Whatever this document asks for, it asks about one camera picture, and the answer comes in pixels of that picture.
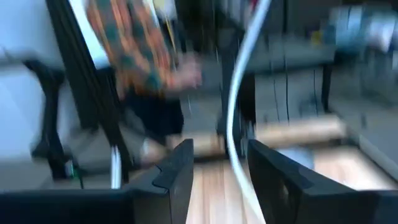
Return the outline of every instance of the floral shirt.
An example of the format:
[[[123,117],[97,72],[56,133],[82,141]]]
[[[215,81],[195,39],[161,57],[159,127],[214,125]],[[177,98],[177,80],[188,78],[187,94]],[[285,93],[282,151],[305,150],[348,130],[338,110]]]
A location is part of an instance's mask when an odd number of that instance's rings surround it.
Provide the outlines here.
[[[172,87],[172,61],[161,29],[141,0],[89,0],[87,18],[116,69],[121,97],[132,85],[162,93]]]

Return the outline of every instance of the hand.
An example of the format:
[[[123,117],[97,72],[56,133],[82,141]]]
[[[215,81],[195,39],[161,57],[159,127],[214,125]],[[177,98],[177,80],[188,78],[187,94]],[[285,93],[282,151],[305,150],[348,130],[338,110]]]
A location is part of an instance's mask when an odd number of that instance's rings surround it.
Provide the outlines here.
[[[180,63],[197,63],[200,64],[199,56],[195,52],[179,53],[177,54],[178,62]]]
[[[200,64],[196,63],[192,58],[185,58],[173,76],[176,82],[173,90],[179,91],[186,88],[196,88],[201,84]]]

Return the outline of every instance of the black desk leg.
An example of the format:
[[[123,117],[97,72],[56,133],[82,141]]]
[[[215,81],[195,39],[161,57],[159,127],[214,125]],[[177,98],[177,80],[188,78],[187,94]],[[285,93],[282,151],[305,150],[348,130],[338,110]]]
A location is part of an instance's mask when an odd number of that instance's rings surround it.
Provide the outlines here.
[[[331,65],[323,66],[321,102],[325,113],[330,113],[329,94],[330,94],[330,85],[331,85],[331,71],[332,71]]]
[[[245,73],[238,94],[238,106],[245,121],[256,123],[256,79],[253,73]]]

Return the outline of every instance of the person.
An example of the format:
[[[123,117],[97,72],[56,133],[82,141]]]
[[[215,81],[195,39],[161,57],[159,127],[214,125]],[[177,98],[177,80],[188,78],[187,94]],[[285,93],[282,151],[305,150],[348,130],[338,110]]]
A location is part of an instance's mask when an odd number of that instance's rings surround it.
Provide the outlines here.
[[[116,70],[120,99],[146,134],[163,145],[167,135],[181,134],[180,100],[166,100],[164,93],[201,84],[197,58],[174,53],[142,0],[88,0],[86,14]]]

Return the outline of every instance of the black cable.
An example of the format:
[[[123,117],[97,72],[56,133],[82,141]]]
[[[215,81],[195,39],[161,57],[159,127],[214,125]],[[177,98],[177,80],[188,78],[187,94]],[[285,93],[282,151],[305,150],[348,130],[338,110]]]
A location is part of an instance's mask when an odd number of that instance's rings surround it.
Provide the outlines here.
[[[79,163],[73,156],[71,156],[70,160],[72,162],[72,173],[73,173],[72,176],[77,177],[79,179],[80,189],[84,189],[85,185],[83,182],[83,171],[80,168]]]
[[[290,122],[290,115],[289,115],[289,78],[287,76],[287,62],[286,62],[286,51],[285,51],[285,44],[283,43],[283,55],[284,55],[284,71],[285,71],[285,78],[286,78],[286,115],[287,115],[287,122]]]
[[[269,48],[269,37],[266,38],[266,44],[267,44],[268,53],[271,56],[271,49]],[[274,67],[272,66],[271,57],[269,57],[269,70],[270,70],[270,73],[271,73],[271,77],[274,78],[274,100],[275,100],[275,106],[276,106],[276,115],[278,117],[278,122],[280,122],[279,109],[278,109],[278,99],[276,97],[276,79],[275,79],[275,76],[274,76]]]
[[[277,117],[278,117],[278,122],[280,122],[280,118],[279,118],[279,109],[278,109],[278,99],[277,99],[277,97],[276,97],[276,87],[275,87],[275,83],[276,83],[276,80],[275,80],[275,77],[274,77],[274,99],[275,99],[276,114],[277,114]]]
[[[313,97],[315,100],[315,111],[318,116],[318,98],[317,98],[317,90],[315,89],[315,69],[313,70]]]
[[[283,0],[283,24],[282,33],[287,34],[287,23],[289,19],[289,0]]]

